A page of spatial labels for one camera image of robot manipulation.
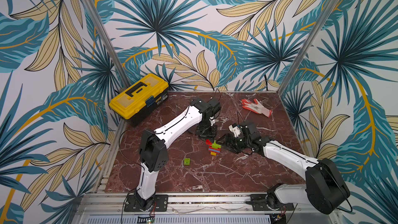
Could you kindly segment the long green lego brick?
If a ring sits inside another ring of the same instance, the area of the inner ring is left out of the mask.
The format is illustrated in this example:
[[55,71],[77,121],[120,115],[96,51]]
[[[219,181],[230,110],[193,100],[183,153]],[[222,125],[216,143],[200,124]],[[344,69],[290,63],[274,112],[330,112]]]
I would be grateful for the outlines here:
[[221,145],[219,145],[219,144],[217,144],[216,142],[214,142],[211,146],[209,145],[209,148],[221,149]]

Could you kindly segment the green square lego brick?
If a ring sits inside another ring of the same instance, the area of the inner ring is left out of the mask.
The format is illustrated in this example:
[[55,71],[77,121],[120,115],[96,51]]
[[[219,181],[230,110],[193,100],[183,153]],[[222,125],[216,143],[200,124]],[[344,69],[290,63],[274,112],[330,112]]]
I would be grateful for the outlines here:
[[190,165],[190,158],[184,158],[184,160],[183,160],[183,165],[184,166],[189,166]]

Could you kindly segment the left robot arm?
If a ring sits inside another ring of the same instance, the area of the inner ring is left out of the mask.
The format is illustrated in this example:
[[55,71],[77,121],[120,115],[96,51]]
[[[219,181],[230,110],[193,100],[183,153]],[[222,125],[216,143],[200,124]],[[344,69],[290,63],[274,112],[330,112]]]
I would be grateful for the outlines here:
[[140,182],[136,193],[143,201],[155,194],[155,183],[159,171],[169,159],[168,149],[182,134],[196,126],[195,135],[206,141],[213,141],[217,134],[216,117],[221,111],[218,99],[204,101],[195,98],[190,105],[169,123],[156,130],[145,130],[140,144],[142,166]]

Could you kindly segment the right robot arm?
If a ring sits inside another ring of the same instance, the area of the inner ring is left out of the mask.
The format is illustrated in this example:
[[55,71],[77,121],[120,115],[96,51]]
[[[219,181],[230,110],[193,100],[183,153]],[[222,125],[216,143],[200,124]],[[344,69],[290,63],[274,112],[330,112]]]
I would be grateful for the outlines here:
[[305,180],[304,184],[297,185],[278,183],[267,190],[264,198],[252,198],[248,203],[253,206],[263,205],[277,211],[287,204],[306,204],[323,214],[330,214],[350,197],[350,190],[331,159],[308,157],[262,136],[251,121],[231,125],[220,142],[235,154],[250,149],[252,153],[280,163]]

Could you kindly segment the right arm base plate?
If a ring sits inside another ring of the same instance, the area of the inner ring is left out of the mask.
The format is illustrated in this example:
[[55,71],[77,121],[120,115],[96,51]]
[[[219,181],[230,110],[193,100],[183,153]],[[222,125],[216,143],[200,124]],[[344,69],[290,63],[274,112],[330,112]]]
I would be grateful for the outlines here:
[[276,197],[267,194],[252,194],[250,200],[245,202],[252,206],[254,211],[292,211],[294,205],[292,203],[282,204]]

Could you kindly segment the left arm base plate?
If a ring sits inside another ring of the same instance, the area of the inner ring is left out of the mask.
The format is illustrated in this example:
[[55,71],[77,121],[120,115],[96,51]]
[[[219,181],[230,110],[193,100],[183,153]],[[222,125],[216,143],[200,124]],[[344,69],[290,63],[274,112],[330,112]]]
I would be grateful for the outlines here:
[[126,198],[123,210],[125,212],[166,212],[169,202],[168,195],[154,195],[143,200],[139,195],[129,195]]

